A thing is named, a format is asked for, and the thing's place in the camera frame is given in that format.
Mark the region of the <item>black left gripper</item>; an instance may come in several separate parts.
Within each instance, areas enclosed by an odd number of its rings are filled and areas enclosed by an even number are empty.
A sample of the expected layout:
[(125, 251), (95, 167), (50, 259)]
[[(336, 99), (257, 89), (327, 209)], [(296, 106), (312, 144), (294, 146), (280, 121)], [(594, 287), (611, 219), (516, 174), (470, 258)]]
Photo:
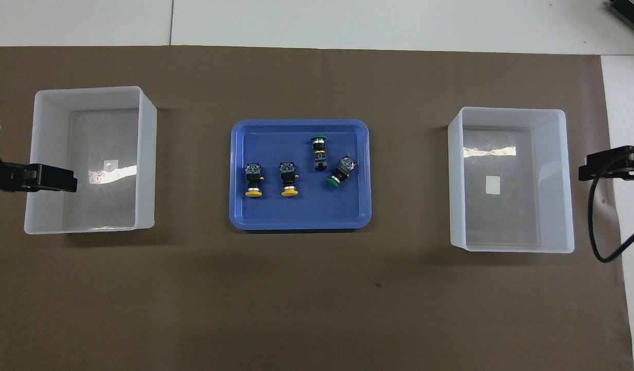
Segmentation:
[(46, 164), (18, 164), (0, 158), (0, 191), (2, 192), (77, 192), (74, 172)]

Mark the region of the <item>yellow push button switch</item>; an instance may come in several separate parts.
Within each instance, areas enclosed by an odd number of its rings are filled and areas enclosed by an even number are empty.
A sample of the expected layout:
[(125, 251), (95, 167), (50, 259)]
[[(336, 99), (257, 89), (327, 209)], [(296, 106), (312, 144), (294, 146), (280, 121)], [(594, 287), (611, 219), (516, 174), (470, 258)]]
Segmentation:
[(264, 180), (261, 174), (261, 165), (259, 163), (246, 163), (244, 166), (245, 178), (247, 181), (246, 197), (256, 198), (261, 197), (260, 183)]
[(282, 197), (292, 197), (299, 194), (296, 189), (295, 181), (298, 178), (294, 162), (279, 163), (279, 173), (282, 180)]

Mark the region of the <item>green push button switch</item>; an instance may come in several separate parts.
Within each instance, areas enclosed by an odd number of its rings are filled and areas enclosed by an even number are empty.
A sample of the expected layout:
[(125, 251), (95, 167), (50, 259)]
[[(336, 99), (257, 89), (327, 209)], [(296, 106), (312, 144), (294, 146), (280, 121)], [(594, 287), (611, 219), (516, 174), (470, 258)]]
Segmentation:
[(314, 153), (315, 171), (321, 172), (327, 169), (326, 139), (326, 136), (314, 136), (310, 138)]
[(340, 158), (335, 170), (326, 178), (327, 185), (334, 189), (340, 188), (340, 184), (350, 177), (356, 165), (357, 162), (355, 162), (352, 157), (344, 156)]

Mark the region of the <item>translucent box with round-marked label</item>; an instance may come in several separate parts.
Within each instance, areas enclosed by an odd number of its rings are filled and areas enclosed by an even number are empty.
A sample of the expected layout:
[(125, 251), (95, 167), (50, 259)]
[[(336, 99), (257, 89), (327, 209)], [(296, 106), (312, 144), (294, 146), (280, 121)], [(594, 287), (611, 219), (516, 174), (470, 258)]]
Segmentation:
[[(30, 162), (74, 172), (77, 192), (27, 195), (27, 234), (130, 231), (154, 225), (157, 108), (140, 87), (39, 91)], [(118, 160), (105, 172), (105, 160)]]

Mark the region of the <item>translucent box with rectangular label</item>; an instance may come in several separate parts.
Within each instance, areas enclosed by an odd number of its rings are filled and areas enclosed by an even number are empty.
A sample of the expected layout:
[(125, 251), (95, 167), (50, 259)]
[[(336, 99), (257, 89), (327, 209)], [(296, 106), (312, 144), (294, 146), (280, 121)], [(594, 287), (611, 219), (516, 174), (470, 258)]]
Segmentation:
[[(463, 107), (447, 126), (451, 243), (474, 252), (569, 254), (574, 223), (566, 114)], [(500, 195), (485, 193), (500, 176)]]

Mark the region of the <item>black ribbed device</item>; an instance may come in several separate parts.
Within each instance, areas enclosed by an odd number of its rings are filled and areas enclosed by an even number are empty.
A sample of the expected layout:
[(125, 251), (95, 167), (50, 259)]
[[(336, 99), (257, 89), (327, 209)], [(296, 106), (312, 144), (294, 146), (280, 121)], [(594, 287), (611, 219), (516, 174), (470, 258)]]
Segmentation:
[(634, 30), (634, 0), (609, 0), (608, 8)]

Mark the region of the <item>blue plastic tray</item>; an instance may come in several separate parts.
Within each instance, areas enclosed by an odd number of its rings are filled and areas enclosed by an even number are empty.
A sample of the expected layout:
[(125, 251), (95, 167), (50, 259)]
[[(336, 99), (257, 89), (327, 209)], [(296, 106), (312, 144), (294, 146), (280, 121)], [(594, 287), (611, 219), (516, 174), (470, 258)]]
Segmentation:
[[(326, 136), (327, 169), (315, 171), (311, 137)], [(357, 162), (334, 189), (326, 178), (340, 158)], [(282, 197), (279, 163), (294, 162), (299, 194)], [(262, 196), (246, 197), (246, 163), (259, 163)], [(373, 215), (370, 132), (357, 119), (242, 120), (230, 136), (228, 216), (241, 230), (342, 230)]]

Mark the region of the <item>brown paper table mat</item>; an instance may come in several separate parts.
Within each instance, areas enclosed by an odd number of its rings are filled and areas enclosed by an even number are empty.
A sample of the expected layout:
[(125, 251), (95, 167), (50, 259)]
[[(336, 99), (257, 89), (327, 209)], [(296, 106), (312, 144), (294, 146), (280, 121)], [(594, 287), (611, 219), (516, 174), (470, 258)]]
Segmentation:
[[(621, 261), (587, 238), (578, 167), (609, 147), (599, 56), (239, 47), (0, 47), (0, 155), (29, 159), (34, 96), (139, 86), (158, 110), (155, 225), (28, 235), (0, 192), (0, 371), (630, 371)], [(447, 125), (463, 106), (566, 113), (571, 254), (451, 245)], [(353, 118), (373, 216), (249, 234), (228, 218), (245, 119)]]

